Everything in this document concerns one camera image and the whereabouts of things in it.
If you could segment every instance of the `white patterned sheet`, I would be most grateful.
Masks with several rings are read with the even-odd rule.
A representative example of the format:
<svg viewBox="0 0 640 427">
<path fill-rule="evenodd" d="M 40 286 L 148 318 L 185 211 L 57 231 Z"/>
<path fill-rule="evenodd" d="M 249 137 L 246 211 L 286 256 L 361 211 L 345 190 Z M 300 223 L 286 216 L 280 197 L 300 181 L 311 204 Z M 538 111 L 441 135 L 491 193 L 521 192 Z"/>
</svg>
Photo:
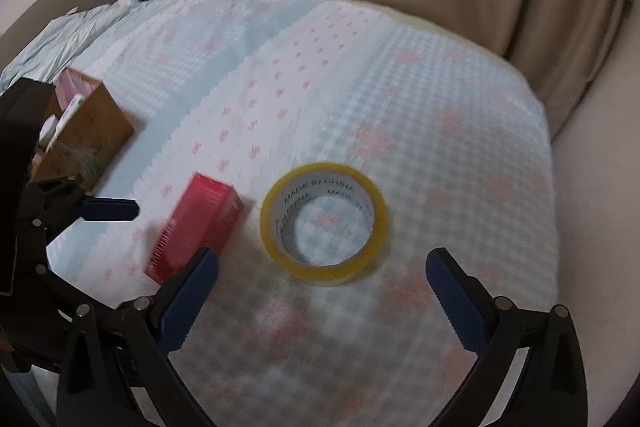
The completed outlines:
<svg viewBox="0 0 640 427">
<path fill-rule="evenodd" d="M 143 269 L 192 172 L 234 185 L 248 211 L 170 356 L 217 425 L 428 425 L 474 361 L 426 282 L 433 248 L 493 295 L 554 303 L 545 116 L 500 59 L 342 1 L 159 0 L 148 10 L 74 62 L 136 118 L 100 195 L 134 198 L 140 217 L 76 223 L 49 259 L 110 305 L 152 293 Z M 370 177 L 391 217 L 381 266 L 332 288 L 279 270 L 257 226 L 277 178 L 324 160 Z M 350 230 L 348 213 L 312 214 L 308 241 Z"/>
</svg>

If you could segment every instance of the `checkered pattern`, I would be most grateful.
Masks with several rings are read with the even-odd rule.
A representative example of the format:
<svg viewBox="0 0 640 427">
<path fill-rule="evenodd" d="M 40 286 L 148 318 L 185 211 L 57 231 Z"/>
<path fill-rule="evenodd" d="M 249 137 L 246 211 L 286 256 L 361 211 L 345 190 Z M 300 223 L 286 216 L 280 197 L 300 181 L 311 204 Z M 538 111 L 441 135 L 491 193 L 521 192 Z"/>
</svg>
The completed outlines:
<svg viewBox="0 0 640 427">
<path fill-rule="evenodd" d="M 369 238 L 362 212 L 338 196 L 315 198 L 301 206 L 284 228 L 284 247 L 294 258 L 314 266 L 338 264 Z"/>
<path fill-rule="evenodd" d="M 288 12 L 278 11 L 280 17 Z M 75 228 L 61 238 L 76 261 L 86 259 L 74 281 L 111 300 L 152 292 L 140 266 L 125 263 L 142 263 L 191 171 L 232 183 L 255 206 L 223 253 L 220 279 L 183 348 L 170 357 L 204 410 L 230 427 L 428 425 L 473 363 L 426 283 L 431 249 L 446 247 L 493 295 L 508 295 L 523 308 L 548 310 L 556 298 L 558 248 L 542 106 L 497 57 L 369 9 L 318 5 L 277 32 L 274 20 L 277 36 L 256 54 L 247 50 L 206 96 L 193 96 L 202 71 L 168 95 L 174 106 L 166 102 L 164 114 L 186 106 L 188 115 L 153 150 L 142 176 L 129 179 L 132 164 L 125 161 L 107 187 L 108 195 L 123 197 L 110 190 L 125 178 L 131 182 L 139 220 L 109 225 L 88 245 L 82 242 L 86 226 L 87 232 Z M 339 24 L 344 28 L 335 30 Z M 342 42 L 345 28 L 348 42 Z M 334 47 L 320 62 L 322 39 Z M 112 82 L 118 74 L 127 82 L 146 74 L 136 64 L 151 44 L 136 45 L 133 55 L 106 70 Z M 298 46 L 307 47 L 297 52 Z M 312 55 L 315 66 L 299 66 L 298 54 Z M 180 60 L 153 67 L 180 74 Z M 194 58 L 188 60 L 187 69 Z M 254 107 L 252 93 L 265 85 L 270 98 Z M 283 97 L 294 93 L 287 111 L 280 89 Z M 258 128 L 271 118 L 260 147 L 251 134 L 256 109 L 262 111 Z M 145 132 L 160 128 L 164 114 Z M 236 120 L 225 134 L 219 126 L 231 116 Z M 145 150 L 128 154 L 143 158 Z M 364 172 L 391 217 L 379 266 L 329 288 L 289 278 L 270 261 L 257 233 L 260 202 L 276 179 L 300 163 L 322 160 Z M 303 207 L 287 241 L 310 263 L 325 264 L 343 259 L 366 232 L 357 213 L 326 198 Z M 58 248 L 58 260 L 63 251 Z M 105 263 L 117 267 L 103 272 Z"/>
</svg>

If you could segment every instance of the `bed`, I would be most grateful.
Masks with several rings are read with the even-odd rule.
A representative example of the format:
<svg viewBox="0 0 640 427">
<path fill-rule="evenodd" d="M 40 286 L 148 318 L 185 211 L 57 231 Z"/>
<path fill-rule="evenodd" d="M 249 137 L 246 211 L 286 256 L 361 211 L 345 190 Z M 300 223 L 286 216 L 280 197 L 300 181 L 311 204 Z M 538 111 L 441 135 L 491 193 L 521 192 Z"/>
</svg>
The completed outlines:
<svg viewBox="0 0 640 427">
<path fill-rule="evenodd" d="M 194 171 L 240 194 L 220 280 L 171 356 L 216 423 L 430 422 L 474 360 L 424 280 L 432 248 L 522 308 L 556 302 L 548 127 L 506 61 L 347 0 L 113 1 L 49 22 L 0 85 L 50 82 L 71 65 L 100 78 L 136 128 L 98 192 L 136 199 L 140 217 L 76 223 L 48 250 L 53 270 L 109 305 L 155 291 L 143 270 Z M 390 211 L 385 261 L 349 285 L 292 280 L 258 234 L 267 190 L 314 161 L 364 172 Z M 358 237 L 331 208 L 306 226 L 342 245 Z M 55 381 L 36 377 L 51 399 Z"/>
</svg>

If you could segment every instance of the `clear packing tape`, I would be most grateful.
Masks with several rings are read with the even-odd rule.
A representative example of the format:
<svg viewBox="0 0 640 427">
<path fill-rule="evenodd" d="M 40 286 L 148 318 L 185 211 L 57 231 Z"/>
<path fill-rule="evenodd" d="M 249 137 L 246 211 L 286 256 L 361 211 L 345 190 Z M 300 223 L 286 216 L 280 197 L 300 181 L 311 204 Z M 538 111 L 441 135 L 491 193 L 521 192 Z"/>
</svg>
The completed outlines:
<svg viewBox="0 0 640 427">
<path fill-rule="evenodd" d="M 363 247 L 345 261 L 313 266 L 294 259 L 284 247 L 284 230 L 300 206 L 322 196 L 336 196 L 361 211 L 370 230 Z M 361 172 L 335 163 L 313 163 L 294 169 L 268 192 L 260 211 L 260 235 L 273 262 L 308 283 L 338 285 L 364 273 L 386 242 L 388 213 L 376 186 Z"/>
</svg>

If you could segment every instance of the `red rectangular package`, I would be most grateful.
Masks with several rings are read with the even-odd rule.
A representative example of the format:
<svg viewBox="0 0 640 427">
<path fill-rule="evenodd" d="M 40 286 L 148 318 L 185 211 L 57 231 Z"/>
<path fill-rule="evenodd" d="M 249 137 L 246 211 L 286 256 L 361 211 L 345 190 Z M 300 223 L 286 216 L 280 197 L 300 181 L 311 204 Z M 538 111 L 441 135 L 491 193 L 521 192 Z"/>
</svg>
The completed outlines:
<svg viewBox="0 0 640 427">
<path fill-rule="evenodd" d="M 199 247 L 220 255 L 243 208 L 233 187 L 196 172 L 162 230 L 145 273 L 162 284 L 179 273 Z"/>
</svg>

